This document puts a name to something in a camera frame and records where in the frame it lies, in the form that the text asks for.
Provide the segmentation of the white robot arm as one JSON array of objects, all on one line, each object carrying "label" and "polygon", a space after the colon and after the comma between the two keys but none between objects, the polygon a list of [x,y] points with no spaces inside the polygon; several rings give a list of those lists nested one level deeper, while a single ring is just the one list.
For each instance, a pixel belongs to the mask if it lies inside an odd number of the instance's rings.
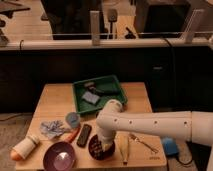
[{"label": "white robot arm", "polygon": [[103,144],[111,144],[117,131],[126,131],[213,145],[212,112],[124,113],[122,104],[111,99],[99,112],[96,125]]}]

